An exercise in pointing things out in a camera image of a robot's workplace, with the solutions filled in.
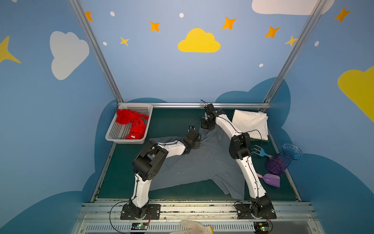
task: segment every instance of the red cloth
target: red cloth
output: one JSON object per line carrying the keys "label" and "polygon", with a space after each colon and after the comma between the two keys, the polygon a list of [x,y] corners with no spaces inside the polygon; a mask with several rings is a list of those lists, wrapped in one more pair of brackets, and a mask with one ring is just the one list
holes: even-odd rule
{"label": "red cloth", "polygon": [[148,115],[144,115],[133,110],[117,109],[117,116],[117,123],[131,123],[130,133],[125,137],[125,139],[142,139],[144,137],[146,126],[141,117],[148,119]]}

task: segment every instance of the white plastic basket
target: white plastic basket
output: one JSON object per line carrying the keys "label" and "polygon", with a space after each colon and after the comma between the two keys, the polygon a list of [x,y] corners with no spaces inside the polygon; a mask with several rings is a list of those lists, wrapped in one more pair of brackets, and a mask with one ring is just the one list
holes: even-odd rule
{"label": "white plastic basket", "polygon": [[133,110],[138,113],[148,115],[148,120],[143,119],[146,126],[144,137],[142,139],[125,139],[125,137],[130,133],[131,123],[129,124],[119,124],[116,122],[117,113],[114,115],[112,123],[109,126],[107,134],[105,135],[105,139],[108,141],[116,142],[117,144],[143,144],[145,141],[145,137],[147,136],[148,132],[148,123],[151,121],[151,115],[153,110],[152,104],[147,103],[124,103],[121,104],[118,109],[123,110]]}

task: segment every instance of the yellow star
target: yellow star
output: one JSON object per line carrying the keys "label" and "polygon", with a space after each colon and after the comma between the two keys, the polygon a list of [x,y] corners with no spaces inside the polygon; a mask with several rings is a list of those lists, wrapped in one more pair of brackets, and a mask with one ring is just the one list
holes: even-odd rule
{"label": "yellow star", "polygon": [[284,43],[284,44],[290,44],[291,47],[292,47],[292,45],[294,44],[294,42],[295,42],[296,40],[297,40],[297,38],[294,39],[293,35],[291,35],[291,39],[290,39],[288,42]]}
{"label": "yellow star", "polygon": [[226,22],[225,22],[225,25],[223,25],[223,28],[222,29],[225,29],[225,28],[229,28],[229,29],[233,29],[233,23],[235,22],[236,19],[229,19],[227,17],[226,18]]}
{"label": "yellow star", "polygon": [[125,39],[123,39],[122,37],[121,37],[121,39],[122,39],[122,41],[121,41],[120,44],[126,44],[126,46],[129,46],[129,45],[127,44],[127,41],[128,41],[129,39],[125,40]]}
{"label": "yellow star", "polygon": [[16,59],[13,55],[9,53],[8,43],[9,43],[9,36],[7,36],[3,40],[3,42],[0,43],[0,63],[5,59],[12,60],[16,63],[21,63],[20,61],[18,61],[18,59]]}
{"label": "yellow star", "polygon": [[345,8],[343,7],[342,11],[340,12],[340,14],[335,19],[338,19],[340,22],[342,22],[344,17],[346,15],[348,15],[349,13],[350,13],[350,11],[346,11]]}
{"label": "yellow star", "polygon": [[152,25],[151,31],[156,30],[156,31],[159,32],[159,24],[160,23],[153,23],[153,22],[151,22],[151,25]]}
{"label": "yellow star", "polygon": [[266,34],[265,37],[272,37],[272,38],[274,38],[275,33],[276,33],[279,29],[280,29],[280,28],[272,28],[272,27],[270,27],[270,28],[269,28],[269,32]]}

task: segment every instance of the white glove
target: white glove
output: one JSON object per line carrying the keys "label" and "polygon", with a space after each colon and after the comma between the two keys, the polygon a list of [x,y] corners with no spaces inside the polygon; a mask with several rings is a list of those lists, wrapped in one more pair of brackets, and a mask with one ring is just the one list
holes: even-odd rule
{"label": "white glove", "polygon": [[182,220],[181,226],[189,228],[183,231],[174,231],[170,234],[214,234],[211,226],[204,227],[201,223],[190,220]]}

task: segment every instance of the yellow cloud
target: yellow cloud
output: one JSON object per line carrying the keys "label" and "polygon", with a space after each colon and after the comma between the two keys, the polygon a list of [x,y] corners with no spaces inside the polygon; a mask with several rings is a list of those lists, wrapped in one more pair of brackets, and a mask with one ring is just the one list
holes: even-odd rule
{"label": "yellow cloud", "polygon": [[372,121],[374,121],[374,67],[362,72],[349,70],[338,79],[338,86]]}
{"label": "yellow cloud", "polygon": [[185,40],[178,44],[178,49],[183,52],[213,53],[220,49],[221,44],[214,39],[214,35],[206,33],[200,28],[189,31]]}

